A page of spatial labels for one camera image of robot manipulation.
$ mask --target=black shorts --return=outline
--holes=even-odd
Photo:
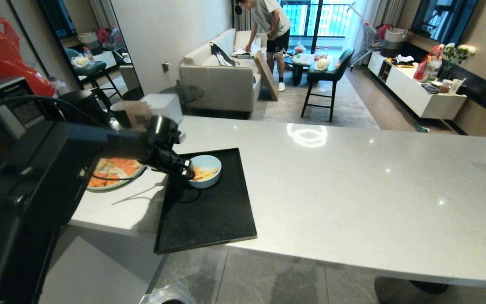
[[[277,37],[275,40],[268,40],[266,53],[282,54],[286,52],[288,50],[289,39],[290,39],[290,29],[287,30],[286,33],[282,34],[282,36]]]

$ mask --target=gray t-shirt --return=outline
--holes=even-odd
[[[271,40],[277,39],[290,29],[292,24],[290,23],[288,16],[286,16],[286,13],[282,10],[280,4],[276,0],[256,0],[256,5],[251,9],[253,21],[258,23],[265,31],[269,31],[271,29],[271,24],[273,23],[273,15],[271,13],[278,8],[280,8],[278,25]]]

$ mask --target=light blue bowl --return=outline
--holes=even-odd
[[[220,163],[219,159],[216,158],[215,156],[211,155],[200,155],[200,156],[195,156],[191,158],[191,166],[194,167],[199,167],[204,170],[213,170],[215,168],[219,168],[219,170],[215,173],[213,177],[210,179],[206,179],[205,181],[189,181],[189,184],[191,186],[197,188],[197,189],[205,189],[209,188],[212,185],[216,184],[216,182],[219,180],[220,177],[220,170],[222,169],[222,164]]]

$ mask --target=man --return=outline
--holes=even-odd
[[[280,92],[286,89],[284,84],[284,57],[283,54],[288,49],[288,40],[290,38],[291,23],[276,0],[237,0],[247,10],[251,11],[254,21],[251,31],[251,39],[245,50],[251,50],[251,44],[256,37],[258,25],[267,32],[267,65],[273,72],[275,56],[278,70],[278,90]]]

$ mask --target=black tray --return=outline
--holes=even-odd
[[[222,163],[219,181],[208,189],[170,176],[155,243],[156,254],[190,250],[257,236],[239,149],[183,154],[212,155]]]

